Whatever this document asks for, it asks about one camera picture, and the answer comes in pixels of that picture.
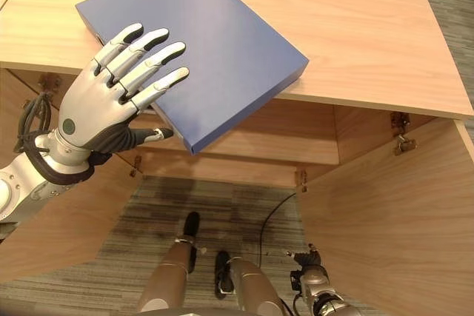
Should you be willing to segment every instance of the metal hinge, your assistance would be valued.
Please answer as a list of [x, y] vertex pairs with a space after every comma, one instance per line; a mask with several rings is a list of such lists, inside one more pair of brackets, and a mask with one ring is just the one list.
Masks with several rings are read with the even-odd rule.
[[56, 73], [43, 73], [39, 77], [38, 85], [41, 91], [46, 92], [51, 98], [54, 94], [59, 91], [62, 79]]
[[141, 156], [137, 155], [135, 157], [135, 162], [133, 163], [133, 169], [130, 170], [130, 177], [135, 177], [137, 171], [140, 170]]
[[308, 176], [305, 169], [296, 171], [296, 186], [301, 187], [301, 192], [308, 191], [307, 179], [308, 179]]
[[401, 155], [415, 149], [418, 146], [416, 140], [410, 140], [405, 136], [407, 127], [410, 125], [410, 114], [406, 112], [392, 112], [390, 120], [392, 121], [392, 129], [394, 129], [393, 137], [397, 140], [393, 153]]

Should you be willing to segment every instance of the cabinet door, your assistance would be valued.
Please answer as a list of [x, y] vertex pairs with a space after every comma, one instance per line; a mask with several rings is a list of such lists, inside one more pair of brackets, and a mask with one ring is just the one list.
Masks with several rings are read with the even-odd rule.
[[[36, 94], [6, 70], [0, 70], [0, 167], [12, 152], [21, 105]], [[57, 123], [53, 109], [52, 126]], [[0, 244], [0, 282], [94, 259], [141, 175], [114, 155], [95, 175], [53, 198], [39, 214]]]
[[308, 184], [305, 237], [335, 287], [391, 315], [474, 309], [474, 147], [460, 121], [410, 133]]

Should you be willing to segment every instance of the wire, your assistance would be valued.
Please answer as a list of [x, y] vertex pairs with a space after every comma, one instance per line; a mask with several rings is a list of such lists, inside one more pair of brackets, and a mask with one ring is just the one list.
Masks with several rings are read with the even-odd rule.
[[284, 300], [280, 297], [280, 301], [283, 303], [284, 308], [288, 311], [288, 314], [290, 316], [295, 316], [292, 312], [290, 307], [287, 305], [287, 303], [284, 302]]
[[296, 295], [295, 295], [295, 298], [293, 299], [293, 311], [295, 312], [295, 315], [296, 315], [296, 316], [299, 316], [298, 309], [296, 308], [296, 301], [297, 301], [301, 296], [302, 296], [301, 293], [296, 294]]
[[294, 192], [292, 195], [289, 195], [287, 196], [285, 199], [283, 199], [282, 201], [280, 201], [278, 203], [277, 206], [275, 206], [275, 208], [272, 210], [272, 212], [270, 214], [268, 214], [267, 218], [265, 218], [265, 221], [263, 222], [263, 224], [261, 225], [261, 229], [260, 229], [260, 242], [258, 244], [258, 267], [260, 268], [261, 267], [261, 247], [262, 247], [262, 244], [263, 244], [263, 235], [264, 235], [264, 229], [265, 229], [265, 225], [267, 225], [267, 222], [268, 220], [272, 217], [272, 215], [275, 213], [276, 210], [278, 210], [278, 208], [283, 205], [285, 202], [287, 202], [288, 199], [290, 199], [291, 197], [295, 196], [296, 193]]
[[31, 133], [31, 125], [36, 116], [39, 118], [37, 131], [48, 131], [51, 123], [51, 106], [47, 93], [40, 93], [24, 108], [18, 122], [18, 140], [13, 149], [14, 152], [24, 152], [24, 138]]

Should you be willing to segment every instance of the robotic arm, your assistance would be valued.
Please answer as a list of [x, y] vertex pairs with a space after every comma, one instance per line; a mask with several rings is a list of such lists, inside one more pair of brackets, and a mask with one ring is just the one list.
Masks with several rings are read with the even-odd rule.
[[[50, 106], [44, 93], [25, 107], [15, 147], [21, 154], [0, 170], [0, 242], [50, 198], [90, 178], [94, 166], [105, 163], [112, 153], [173, 135], [168, 128], [128, 127], [150, 103], [189, 75], [186, 67], [178, 68], [139, 92], [186, 47], [183, 42], [170, 44], [130, 70], [169, 36], [167, 29], [142, 36], [143, 32], [141, 24], [133, 24], [104, 45], [64, 96], [54, 130], [48, 130]], [[39, 112], [39, 130], [30, 132]]]
[[290, 273], [291, 287], [299, 292], [293, 301], [293, 308], [301, 297], [315, 316], [362, 316], [331, 286], [326, 269], [321, 265], [321, 256], [312, 244], [309, 253], [287, 252], [287, 255], [301, 267], [301, 270]]

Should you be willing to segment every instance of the striped carpet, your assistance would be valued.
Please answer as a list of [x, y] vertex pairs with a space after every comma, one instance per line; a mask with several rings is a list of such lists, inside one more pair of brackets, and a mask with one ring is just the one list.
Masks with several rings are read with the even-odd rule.
[[[473, 99], [474, 0], [430, 3]], [[474, 121], [468, 123], [468, 128], [474, 137]], [[236, 308], [234, 297], [223, 301], [213, 297], [213, 258], [224, 248], [231, 255], [256, 261], [261, 222], [290, 193], [146, 177], [93, 262], [0, 284], [0, 312], [15, 309], [20, 315], [131, 315], [150, 273], [192, 210], [201, 213], [201, 251], [189, 279], [186, 304]], [[289, 273], [296, 265], [283, 256], [283, 251], [304, 248], [297, 211], [291, 198], [274, 214], [264, 234], [262, 268], [288, 303], [293, 299]], [[382, 315], [368, 306], [359, 306], [364, 315]]]

